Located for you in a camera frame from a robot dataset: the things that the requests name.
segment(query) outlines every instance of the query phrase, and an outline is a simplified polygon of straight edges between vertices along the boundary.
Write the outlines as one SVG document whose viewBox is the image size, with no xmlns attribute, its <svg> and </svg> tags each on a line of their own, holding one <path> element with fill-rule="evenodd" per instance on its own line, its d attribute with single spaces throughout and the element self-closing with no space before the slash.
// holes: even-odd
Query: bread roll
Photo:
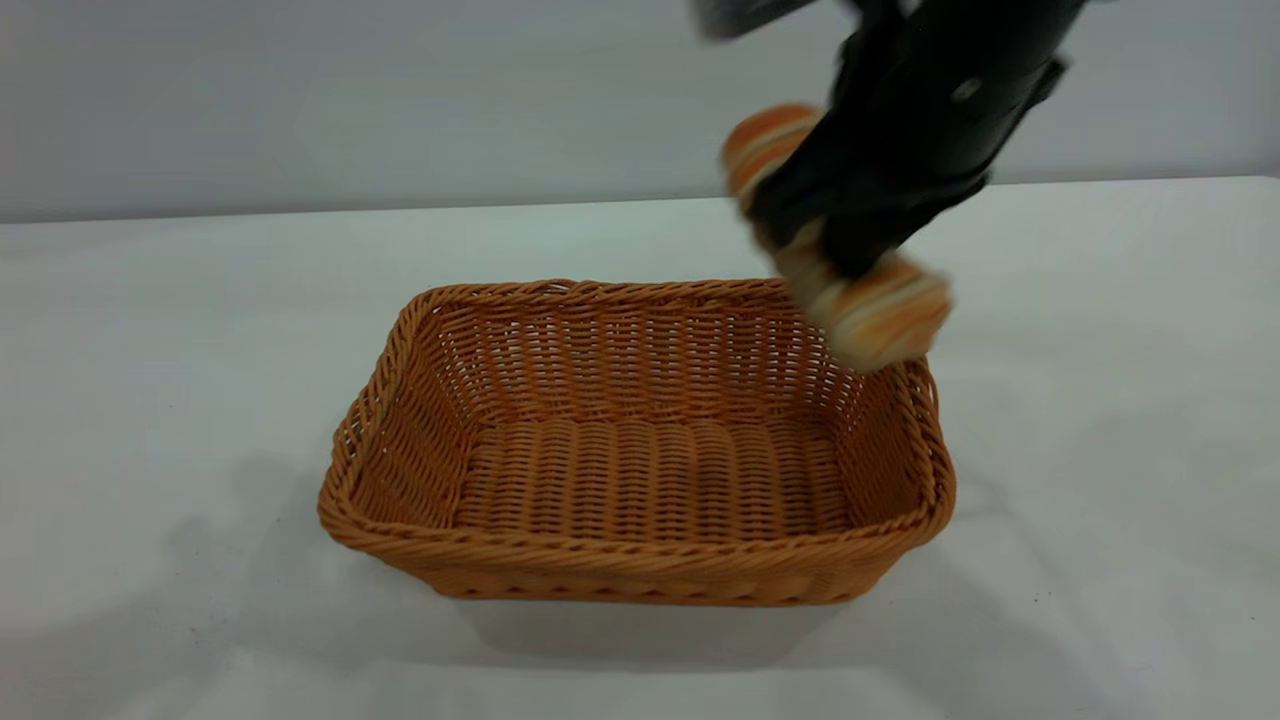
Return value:
<svg viewBox="0 0 1280 720">
<path fill-rule="evenodd" d="M 810 105 L 778 105 L 742 120 L 721 152 L 730 192 L 745 214 L 755 188 L 804 142 L 822 113 Z M 814 218 L 788 243 L 753 223 L 792 299 L 826 332 L 836 361 L 872 372 L 928 352 L 951 314 L 947 279 L 899 251 L 886 252 L 864 277 L 842 277 L 822 252 L 823 219 Z"/>
</svg>

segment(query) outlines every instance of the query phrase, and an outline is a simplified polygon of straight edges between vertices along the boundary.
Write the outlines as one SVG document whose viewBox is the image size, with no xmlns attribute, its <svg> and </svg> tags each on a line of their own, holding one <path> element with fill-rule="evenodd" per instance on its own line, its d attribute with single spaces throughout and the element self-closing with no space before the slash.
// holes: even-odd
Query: woven wicker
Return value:
<svg viewBox="0 0 1280 720">
<path fill-rule="evenodd" d="M 923 361 L 836 366 L 777 281 L 457 286 L 334 437 L 338 542 L 467 598 L 840 602 L 951 516 Z"/>
</svg>

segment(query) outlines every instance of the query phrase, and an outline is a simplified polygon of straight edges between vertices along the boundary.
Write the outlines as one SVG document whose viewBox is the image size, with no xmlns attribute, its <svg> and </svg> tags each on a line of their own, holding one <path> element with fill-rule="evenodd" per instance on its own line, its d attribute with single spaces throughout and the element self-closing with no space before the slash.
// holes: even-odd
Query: gray wall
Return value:
<svg viewBox="0 0 1280 720">
<path fill-rule="evenodd" d="M 0 0 L 0 219 L 714 195 L 820 100 L 831 0 L 733 45 L 684 0 Z M 1087 8 L 1005 181 L 1280 168 L 1280 1 Z"/>
</svg>

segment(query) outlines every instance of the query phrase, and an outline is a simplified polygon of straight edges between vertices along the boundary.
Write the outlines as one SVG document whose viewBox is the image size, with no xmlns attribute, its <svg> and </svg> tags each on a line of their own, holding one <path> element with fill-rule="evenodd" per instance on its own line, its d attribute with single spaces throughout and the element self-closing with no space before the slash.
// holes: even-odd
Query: basket rim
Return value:
<svg viewBox="0 0 1280 720">
<path fill-rule="evenodd" d="M 740 575 L 795 571 L 833 565 L 883 561 L 923 544 L 950 520 L 955 505 L 955 477 L 937 421 L 937 387 L 925 359 L 890 365 L 897 407 L 910 429 L 916 474 L 925 478 L 920 501 L 905 512 L 876 525 L 842 533 L 796 536 L 739 543 L 620 542 L 543 536 L 489 533 L 475 529 L 426 528 L 411 523 L 372 520 L 351 501 L 356 479 L 365 469 L 369 447 L 390 409 L 370 398 L 394 396 L 403 375 L 406 354 L 420 320 L 444 305 L 490 306 L 512 302 L 562 305 L 567 302 L 620 302 L 631 295 L 669 301 L 772 300 L 786 293 L 778 279 L 698 281 L 667 283 L 599 283 L 545 281 L 538 283 L 456 284 L 426 291 L 401 313 L 378 368 L 333 436 L 332 465 L 320 492 L 321 525 L 342 544 L 374 555 L 397 566 L 467 565 L 548 571 L 626 571 L 648 578 Z M 352 451 L 344 442 L 353 427 L 365 429 Z"/>
</svg>

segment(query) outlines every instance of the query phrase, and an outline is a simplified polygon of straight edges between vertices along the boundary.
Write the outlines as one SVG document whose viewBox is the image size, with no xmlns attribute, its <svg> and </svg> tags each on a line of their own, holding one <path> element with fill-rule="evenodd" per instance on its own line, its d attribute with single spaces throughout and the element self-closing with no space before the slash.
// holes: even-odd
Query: white table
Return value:
<svg viewBox="0 0 1280 720">
<path fill-rule="evenodd" d="M 1280 712 L 1280 181 L 992 188 L 913 241 L 960 509 L 846 606 L 462 603 L 323 533 L 454 282 L 765 272 L 727 201 L 0 229 L 0 716 Z"/>
</svg>

